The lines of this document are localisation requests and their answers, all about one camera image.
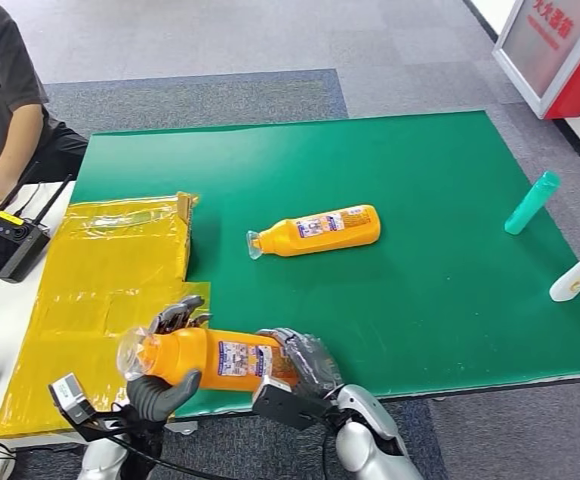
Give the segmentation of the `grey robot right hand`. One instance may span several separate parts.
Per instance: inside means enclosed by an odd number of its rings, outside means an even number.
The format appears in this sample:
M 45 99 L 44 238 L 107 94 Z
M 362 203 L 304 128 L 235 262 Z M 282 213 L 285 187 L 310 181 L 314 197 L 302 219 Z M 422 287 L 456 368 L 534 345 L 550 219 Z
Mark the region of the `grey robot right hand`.
M 344 384 L 338 365 L 319 338 L 285 327 L 257 334 L 273 338 L 284 350 L 298 372 L 301 395 L 326 398 Z

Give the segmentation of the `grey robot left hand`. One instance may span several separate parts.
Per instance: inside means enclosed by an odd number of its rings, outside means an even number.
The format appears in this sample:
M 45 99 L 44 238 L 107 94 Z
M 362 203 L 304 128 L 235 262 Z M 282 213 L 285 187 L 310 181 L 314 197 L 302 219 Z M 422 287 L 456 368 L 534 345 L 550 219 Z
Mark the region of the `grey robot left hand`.
M 168 306 L 157 314 L 151 322 L 151 333 L 172 333 L 188 324 L 190 316 L 205 303 L 200 295 L 188 295 L 178 303 Z M 202 372 L 190 368 L 177 385 L 152 375 L 142 375 L 128 380 L 126 392 L 129 402 L 142 420 L 165 422 L 177 408 L 186 403 L 199 387 Z

